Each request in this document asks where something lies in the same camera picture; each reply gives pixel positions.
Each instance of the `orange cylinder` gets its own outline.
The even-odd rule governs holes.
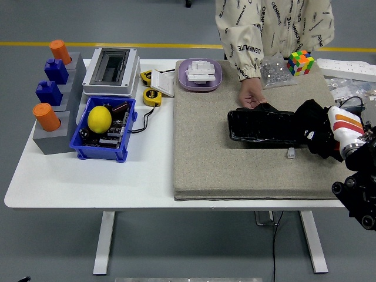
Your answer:
[[[61,121],[48,103],[37,104],[33,114],[45,131],[55,131],[60,127]]]
[[[53,57],[62,60],[64,65],[67,65],[72,61],[63,40],[54,40],[49,44],[49,47]]]

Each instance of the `yellow floor line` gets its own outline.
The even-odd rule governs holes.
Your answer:
[[[0,41],[0,46],[48,46],[49,42]],[[182,49],[222,49],[216,44],[176,44],[176,43],[94,43],[65,42],[72,47],[128,47],[128,48],[182,48]],[[322,47],[316,51],[376,53],[376,48]]]

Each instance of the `yellow tape measure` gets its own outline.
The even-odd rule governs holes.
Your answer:
[[[147,70],[145,72],[142,72],[142,73],[140,73],[140,76],[141,76],[141,79],[142,79],[142,83],[145,86],[150,86],[150,83],[152,81],[152,71]]]
[[[142,96],[146,106],[158,107],[162,103],[162,93],[153,88],[145,89]]]

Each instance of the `white table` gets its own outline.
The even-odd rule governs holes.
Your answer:
[[[141,60],[141,71],[174,69],[176,61]],[[134,129],[143,127],[143,115],[150,110],[142,102],[144,89],[139,82],[135,107],[138,118]],[[86,96],[83,96],[78,121],[85,103]],[[5,204],[14,209],[103,210],[94,274],[107,272],[115,211],[298,210],[301,212],[314,271],[328,272],[311,210],[343,207],[338,200],[174,200],[173,106],[173,98],[163,98],[161,107],[156,108],[149,117],[147,129],[131,135],[125,163],[80,160],[76,152],[46,156],[32,140],[32,129],[5,195]]]

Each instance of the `human hand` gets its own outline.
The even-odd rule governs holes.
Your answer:
[[[267,100],[261,92],[261,80],[259,78],[248,78],[241,82],[239,102],[245,108],[253,109]]]

